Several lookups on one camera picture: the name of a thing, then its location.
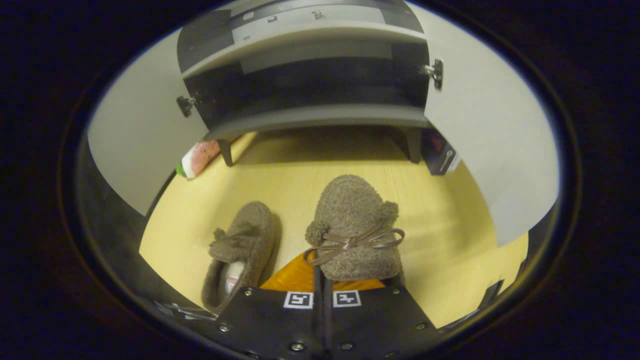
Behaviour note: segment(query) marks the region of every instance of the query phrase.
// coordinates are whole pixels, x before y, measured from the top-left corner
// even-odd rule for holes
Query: orange object
[[[371,290],[384,288],[378,279],[333,282],[334,291],[342,290]],[[309,265],[302,254],[296,256],[288,264],[273,274],[260,289],[276,291],[314,291],[314,267]]]

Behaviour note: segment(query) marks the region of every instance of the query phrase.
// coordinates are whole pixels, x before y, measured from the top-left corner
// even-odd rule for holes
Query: brown fuzzy slipper
[[[238,289],[258,286],[273,248],[274,228],[271,210],[255,201],[238,211],[227,232],[216,230],[216,241],[209,246],[213,262],[202,289],[202,302],[211,313],[220,315]],[[239,270],[237,277],[225,276],[231,267]]]
[[[337,177],[324,189],[307,227],[306,239],[315,247],[304,258],[335,281],[397,276],[402,272],[397,245],[404,238],[402,230],[391,229],[397,216],[398,205],[383,202],[361,177]],[[314,250],[316,258],[308,260]]]

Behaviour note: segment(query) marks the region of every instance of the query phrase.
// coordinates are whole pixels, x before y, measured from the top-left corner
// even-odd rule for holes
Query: sticker
[[[287,297],[284,299],[284,305],[282,307],[286,307],[287,309],[312,309],[313,306],[313,293],[287,291]]]
[[[358,290],[334,291],[333,307],[362,306]]]

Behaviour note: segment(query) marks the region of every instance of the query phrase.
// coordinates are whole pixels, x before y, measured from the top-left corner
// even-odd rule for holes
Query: light wood floor
[[[274,254],[262,280],[308,248],[305,229],[324,187],[342,174],[371,183],[399,204],[396,227],[406,287],[436,327],[475,310],[487,287],[515,279],[527,234],[498,248],[479,189],[462,161],[446,176],[408,161],[401,137],[384,127],[327,127],[250,133],[194,180],[176,176],[160,198],[140,254],[177,291],[202,305],[213,231],[226,229],[247,202],[267,204],[278,220]]]

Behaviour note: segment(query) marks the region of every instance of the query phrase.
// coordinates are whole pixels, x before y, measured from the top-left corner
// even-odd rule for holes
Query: screw
[[[305,349],[305,344],[295,343],[291,344],[291,350],[293,351],[302,351]]]

